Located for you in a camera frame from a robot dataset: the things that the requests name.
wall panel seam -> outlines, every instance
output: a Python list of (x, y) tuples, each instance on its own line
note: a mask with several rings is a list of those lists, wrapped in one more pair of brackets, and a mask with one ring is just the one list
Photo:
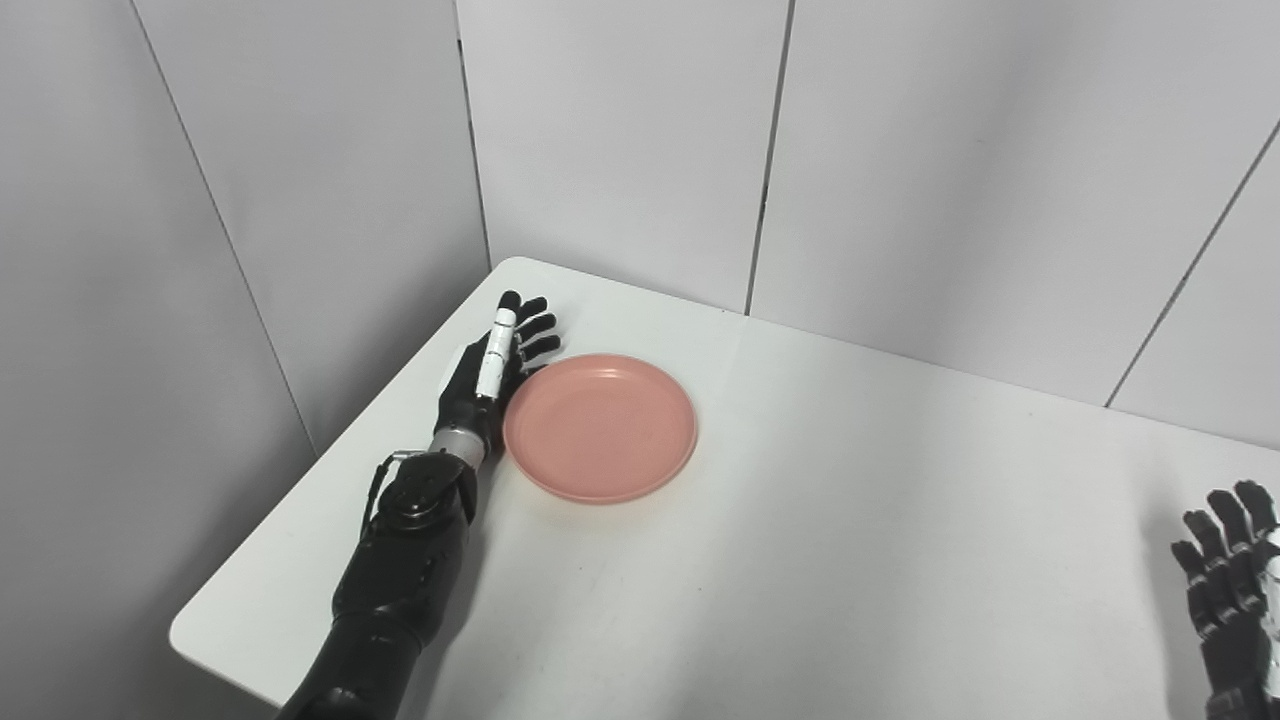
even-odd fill
[(200, 174), (200, 182), (205, 187), (205, 195), (209, 197), (209, 204), (214, 209), (214, 217), (218, 218), (218, 227), (221, 228), (223, 237), (227, 240), (227, 247), (230, 250), (232, 260), (236, 263), (236, 269), (239, 272), (241, 282), (244, 284), (244, 292), (248, 295), (250, 305), (253, 307), (253, 314), (257, 316), (257, 324), (262, 328), (262, 337), (266, 338), (268, 348), (271, 351), (271, 359), (275, 361), (275, 368), (280, 373), (280, 380), (284, 383), (284, 391), (289, 396), (289, 402), (293, 405), (293, 413), (298, 419), (298, 424), (302, 427), (302, 433), (307, 438), (307, 445), (311, 446), (311, 454), (319, 457), (320, 454), (316, 451), (315, 438), (311, 437), (311, 429), (307, 428), (306, 419), (302, 416), (302, 409), (298, 406), (298, 400), (293, 395), (293, 387), (289, 384), (289, 377), (284, 372), (284, 364), (280, 363), (280, 354), (275, 350), (275, 342), (271, 340), (271, 332), (266, 328), (266, 320), (262, 318), (262, 310), (257, 305), (257, 299), (253, 296), (253, 288), (248, 282), (248, 275), (244, 273), (244, 265), (241, 263), (239, 254), (236, 251), (236, 243), (232, 242), (230, 231), (227, 229), (227, 222), (223, 219), (221, 208), (218, 206), (218, 200), (214, 197), (214, 191), (209, 186), (209, 177), (205, 174), (205, 167), (200, 161), (200, 155), (196, 152), (196, 146), (191, 141), (191, 133), (187, 132), (187, 123), (182, 119), (182, 113), (178, 110), (178, 101), (173, 96), (173, 90), (169, 87), (169, 78), (164, 74), (164, 68), (160, 67), (160, 56), (156, 54), (155, 46), (151, 44), (151, 35), (147, 32), (146, 23), (142, 22), (142, 13), (138, 10), (136, 0), (129, 0), (129, 8), (133, 9), (133, 17), (138, 22), (138, 29), (142, 32), (142, 40), (146, 42), (147, 53), (151, 54), (151, 63), (156, 68), (156, 74), (160, 76), (160, 83), (164, 86), (165, 96), (169, 99), (169, 106), (173, 108), (173, 114), (178, 119), (178, 128), (182, 131), (182, 137), (187, 142), (187, 150), (191, 151), (191, 159), (196, 164), (196, 172)]
[(1271, 128), (1271, 133), (1267, 135), (1266, 141), (1262, 143), (1262, 149), (1258, 150), (1258, 154), (1253, 158), (1253, 161), (1249, 164), (1249, 168), (1244, 172), (1244, 177), (1240, 178), (1239, 184), (1235, 186), (1235, 192), (1231, 193), (1231, 197), (1226, 201), (1226, 206), (1222, 208), (1222, 211), (1219, 214), (1217, 220), (1213, 223), (1213, 227), (1210, 228), (1208, 236), (1204, 237), (1204, 242), (1202, 242), (1199, 250), (1196, 251), (1196, 256), (1192, 258), (1190, 264), (1187, 266), (1187, 272), (1183, 273), (1183, 277), (1179, 278), (1178, 284), (1174, 286), (1174, 292), (1169, 296), (1169, 300), (1165, 301), (1165, 306), (1161, 307), (1160, 314), (1156, 315), (1156, 322), (1152, 323), (1151, 329), (1147, 331), (1146, 337), (1142, 338), (1142, 343), (1138, 345), (1138, 350), (1137, 352), (1133, 354), (1133, 357), (1129, 360), (1129, 365), (1126, 365), (1124, 373), (1120, 374), (1120, 379), (1116, 382), (1115, 388), (1111, 389), (1111, 395), (1107, 396), (1107, 401), (1102, 405), (1103, 407), (1111, 407), (1111, 404), (1115, 402), (1116, 396), (1120, 395), (1120, 388), (1124, 387), (1124, 383), (1129, 379), (1129, 374), (1133, 373), (1134, 366), (1138, 365), (1138, 360), (1142, 357), (1142, 354), (1147, 351), (1147, 346), (1151, 343), (1151, 338), (1156, 336), (1156, 331), (1160, 329), (1160, 325), (1165, 322), (1165, 318), (1169, 316), (1169, 311), (1172, 310), (1174, 304), (1178, 302), (1178, 297), (1183, 293), (1183, 290), (1187, 287), (1187, 282), (1190, 279), (1192, 273), (1196, 272), (1196, 266), (1204, 256), (1204, 251), (1208, 250), (1210, 243), (1213, 242), (1215, 237), (1217, 237), (1217, 231), (1222, 227), (1222, 222), (1226, 220), (1226, 215), (1230, 214), (1233, 208), (1235, 208), (1235, 201), (1240, 197), (1240, 192), (1244, 190), (1244, 186), (1248, 184), (1249, 178), (1253, 177), (1253, 172), (1258, 168), (1258, 164), (1262, 163), (1262, 158), (1267, 154), (1267, 150), (1271, 147), (1271, 143), (1276, 138), (1276, 132), (1280, 132), (1280, 122), (1277, 122)]

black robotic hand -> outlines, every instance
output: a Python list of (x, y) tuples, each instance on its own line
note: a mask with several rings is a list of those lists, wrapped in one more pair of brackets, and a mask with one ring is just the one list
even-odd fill
[(1211, 492), (1208, 505), (1226, 542), (1208, 512), (1194, 510), (1183, 521), (1201, 547), (1172, 544), (1187, 573), (1187, 602), (1213, 692), (1206, 714), (1211, 720), (1280, 719), (1272, 697), (1280, 694), (1280, 674), (1274, 673), (1280, 657), (1272, 650), (1277, 618), (1271, 611), (1280, 607), (1280, 560), (1272, 565), (1280, 557), (1280, 530), (1271, 496), (1253, 480), (1242, 480), (1235, 495)]
[(329, 635), (278, 720), (396, 716), (462, 569), (476, 470), (500, 445), (512, 395), (539, 369), (529, 361), (559, 347), (559, 337), (544, 334), (556, 327), (545, 310), (545, 299), (521, 304), (507, 291), (490, 331), (498, 340), (485, 333), (467, 346), (440, 395), (431, 446), (394, 452), (374, 473)]
[(449, 384), (440, 393), (440, 411), (435, 421), (435, 432), (452, 427), (475, 433), (485, 443), (485, 454), (500, 448), (502, 416), (507, 404), (521, 383), (541, 369), (529, 364), (561, 346), (559, 336), (548, 334), (556, 328), (556, 315), (547, 311), (545, 297), (521, 304), (520, 293), (508, 290), (499, 307), (515, 311), (516, 327), (498, 396), (488, 398), (476, 393), (489, 345), (490, 333), (485, 333), (462, 352)]

black forearm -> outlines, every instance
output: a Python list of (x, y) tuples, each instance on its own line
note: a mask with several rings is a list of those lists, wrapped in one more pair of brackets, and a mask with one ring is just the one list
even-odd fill
[(421, 650), (389, 618), (338, 618), (276, 720), (393, 720)]

fingertip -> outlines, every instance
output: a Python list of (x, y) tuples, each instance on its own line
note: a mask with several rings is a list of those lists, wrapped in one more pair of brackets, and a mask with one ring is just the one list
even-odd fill
[(508, 290), (507, 292), (502, 293), (502, 300), (498, 301), (498, 309), (511, 310), (512, 313), (515, 313), (517, 309), (520, 309), (520, 293), (513, 290)]
[(1174, 560), (1181, 566), (1181, 569), (1188, 575), (1196, 575), (1204, 571), (1204, 559), (1201, 556), (1196, 546), (1188, 541), (1178, 541), (1169, 546), (1169, 550), (1174, 553)]

robotic arm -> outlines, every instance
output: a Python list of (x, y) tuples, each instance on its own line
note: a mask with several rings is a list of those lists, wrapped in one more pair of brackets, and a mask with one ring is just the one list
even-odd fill
[(499, 450), (511, 396), (539, 369), (526, 363), (559, 347), (554, 334), (535, 340), (556, 327), (545, 310), (541, 297), (521, 305), (504, 293), (493, 329), (467, 346), (440, 395), (431, 446), (378, 466), (329, 637), (276, 720), (394, 719), (462, 568), (476, 470)]
[(1235, 495), (1219, 489), (1207, 500), (1226, 542), (1210, 514), (1196, 510), (1183, 521), (1199, 548), (1187, 541), (1172, 546), (1187, 573), (1187, 603), (1213, 692), (1204, 711), (1210, 720), (1276, 720), (1280, 527), (1271, 496), (1253, 480), (1242, 480)]

